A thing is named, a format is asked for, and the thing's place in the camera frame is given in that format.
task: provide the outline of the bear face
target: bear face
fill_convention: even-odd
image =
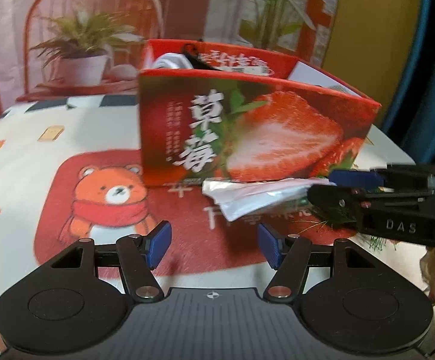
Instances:
[[[75,198],[100,204],[138,203],[147,195],[140,171],[140,166],[136,164],[102,169],[87,166],[79,172]]]

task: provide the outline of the gray ribbed plate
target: gray ribbed plate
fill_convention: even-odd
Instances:
[[[44,359],[10,350],[0,360]],[[262,301],[254,288],[173,288],[159,303],[136,306],[102,343],[53,360],[360,360],[331,348],[286,305]],[[423,360],[414,349],[373,360]]]

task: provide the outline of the strawberry box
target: strawberry box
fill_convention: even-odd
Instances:
[[[180,52],[188,42],[149,41],[145,66],[166,52]],[[144,69],[139,107],[146,185],[306,178],[351,167],[379,103],[321,70],[355,94],[284,79],[300,62],[297,57],[218,43],[195,45],[200,54],[221,58],[225,53],[227,67],[259,61],[255,66],[266,69],[261,75]]]

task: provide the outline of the yellow wall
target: yellow wall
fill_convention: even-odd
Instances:
[[[323,68],[382,104],[382,120],[410,51],[421,0],[339,0]]]

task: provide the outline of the metal screw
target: metal screw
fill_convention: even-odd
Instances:
[[[291,296],[291,289],[286,286],[274,286],[267,290],[267,293],[274,298],[287,298]]]
[[[144,299],[152,299],[159,295],[159,290],[153,286],[142,286],[136,290],[136,295]]]

